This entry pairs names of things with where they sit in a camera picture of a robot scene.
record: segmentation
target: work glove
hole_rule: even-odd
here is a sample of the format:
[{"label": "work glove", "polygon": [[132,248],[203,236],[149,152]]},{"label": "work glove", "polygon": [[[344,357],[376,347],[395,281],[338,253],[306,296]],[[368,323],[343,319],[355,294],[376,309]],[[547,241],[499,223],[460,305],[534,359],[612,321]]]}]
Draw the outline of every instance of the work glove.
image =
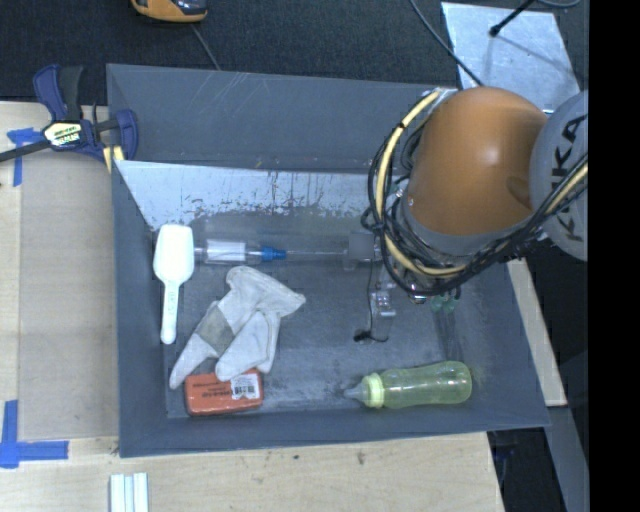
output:
[{"label": "work glove", "polygon": [[216,364],[216,376],[228,381],[251,368],[269,373],[276,355],[280,319],[305,301],[300,294],[280,297],[279,304],[261,304]]},{"label": "work glove", "polygon": [[[227,272],[226,281],[229,292],[219,301],[211,303],[173,367],[169,377],[171,389],[180,386],[206,359],[221,357],[256,310],[263,311],[265,318],[275,314],[282,317],[295,311],[305,301],[303,295],[294,293],[276,279],[251,267],[233,267]],[[257,328],[259,320],[257,318],[251,324],[252,329]],[[268,350],[275,352],[269,346],[269,341],[266,345]]]}]

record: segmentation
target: green bottle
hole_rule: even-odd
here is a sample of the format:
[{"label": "green bottle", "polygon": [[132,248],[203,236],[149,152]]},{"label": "green bottle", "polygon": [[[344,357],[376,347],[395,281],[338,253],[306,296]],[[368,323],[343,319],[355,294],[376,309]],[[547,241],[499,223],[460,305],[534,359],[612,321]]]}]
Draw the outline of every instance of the green bottle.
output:
[{"label": "green bottle", "polygon": [[392,409],[426,404],[458,404],[471,396],[471,373],[464,363],[443,361],[427,366],[371,373],[344,392],[367,407]]}]

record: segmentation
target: white spoon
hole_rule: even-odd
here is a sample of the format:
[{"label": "white spoon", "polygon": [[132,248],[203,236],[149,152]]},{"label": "white spoon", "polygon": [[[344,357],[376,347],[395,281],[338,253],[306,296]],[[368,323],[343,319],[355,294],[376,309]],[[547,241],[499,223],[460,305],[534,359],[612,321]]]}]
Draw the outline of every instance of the white spoon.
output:
[{"label": "white spoon", "polygon": [[165,224],[160,228],[153,256],[153,271],[164,283],[164,305],[160,339],[170,344],[176,340],[180,286],[193,274],[193,232],[188,226]]}]

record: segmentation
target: black floor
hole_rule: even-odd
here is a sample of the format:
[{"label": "black floor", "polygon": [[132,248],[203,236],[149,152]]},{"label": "black floor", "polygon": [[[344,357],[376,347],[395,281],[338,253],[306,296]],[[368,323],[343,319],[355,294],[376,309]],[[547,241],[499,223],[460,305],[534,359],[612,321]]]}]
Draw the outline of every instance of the black floor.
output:
[{"label": "black floor", "polygon": [[[515,9],[518,0],[458,3]],[[553,12],[581,89],[589,87],[589,0]],[[556,0],[573,4],[573,0]],[[417,0],[447,40],[440,2]],[[145,23],[128,0],[3,2],[0,100],[35,101],[31,79],[43,66],[83,65],[79,100],[106,104],[105,64],[212,68],[273,74],[456,86],[455,62],[408,0],[211,0],[197,34]],[[588,461],[586,389],[587,264],[545,247],[528,257],[551,342]],[[564,512],[542,429],[490,434],[507,512]]]}]

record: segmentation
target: white label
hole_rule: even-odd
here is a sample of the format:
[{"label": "white label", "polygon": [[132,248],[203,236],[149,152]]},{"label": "white label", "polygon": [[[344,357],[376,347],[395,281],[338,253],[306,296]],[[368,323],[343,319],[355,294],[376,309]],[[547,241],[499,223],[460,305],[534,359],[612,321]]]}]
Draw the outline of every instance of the white label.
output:
[{"label": "white label", "polygon": [[207,240],[207,261],[239,261],[246,260],[245,242],[231,242],[227,240]]},{"label": "white label", "polygon": [[238,375],[231,379],[231,398],[240,400],[246,398],[260,398],[258,376],[255,373]]}]

